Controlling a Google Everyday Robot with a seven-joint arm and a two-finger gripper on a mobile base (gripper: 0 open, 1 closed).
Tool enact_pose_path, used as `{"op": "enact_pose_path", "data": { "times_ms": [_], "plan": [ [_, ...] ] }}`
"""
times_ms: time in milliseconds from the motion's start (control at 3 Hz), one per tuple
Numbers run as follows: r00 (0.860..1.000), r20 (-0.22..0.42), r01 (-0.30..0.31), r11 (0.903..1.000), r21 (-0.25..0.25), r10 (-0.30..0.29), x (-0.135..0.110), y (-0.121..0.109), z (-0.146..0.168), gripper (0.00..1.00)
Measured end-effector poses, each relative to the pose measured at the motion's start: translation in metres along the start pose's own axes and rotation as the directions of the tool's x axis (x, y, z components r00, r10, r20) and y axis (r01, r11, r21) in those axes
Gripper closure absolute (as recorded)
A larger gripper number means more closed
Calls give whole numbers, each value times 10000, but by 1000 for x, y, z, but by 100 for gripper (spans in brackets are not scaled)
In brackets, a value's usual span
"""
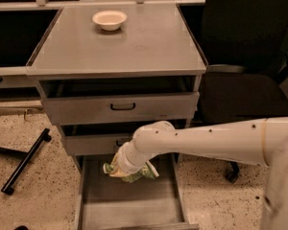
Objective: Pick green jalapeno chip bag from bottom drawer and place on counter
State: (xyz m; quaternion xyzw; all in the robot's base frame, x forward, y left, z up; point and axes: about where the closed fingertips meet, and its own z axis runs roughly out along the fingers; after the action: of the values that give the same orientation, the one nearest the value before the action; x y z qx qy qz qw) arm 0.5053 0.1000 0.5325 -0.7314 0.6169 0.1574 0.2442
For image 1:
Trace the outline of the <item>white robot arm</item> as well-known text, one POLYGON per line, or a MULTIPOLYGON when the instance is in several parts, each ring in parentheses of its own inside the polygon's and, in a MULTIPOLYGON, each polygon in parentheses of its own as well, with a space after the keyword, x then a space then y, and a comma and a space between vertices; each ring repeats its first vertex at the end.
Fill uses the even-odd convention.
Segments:
POLYGON ((260 230, 288 230, 288 117, 183 129, 167 121, 141 126, 104 172, 121 178, 152 172, 150 160, 170 152, 267 166, 260 230))

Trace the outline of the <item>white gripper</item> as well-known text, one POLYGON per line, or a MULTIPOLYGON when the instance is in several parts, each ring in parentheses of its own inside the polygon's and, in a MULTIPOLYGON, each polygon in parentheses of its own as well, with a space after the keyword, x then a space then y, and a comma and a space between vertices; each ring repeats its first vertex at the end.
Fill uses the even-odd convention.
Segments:
POLYGON ((127 142, 119 148, 108 164, 108 174, 112 177, 124 177, 140 171, 150 160, 150 153, 136 149, 133 142, 127 142))

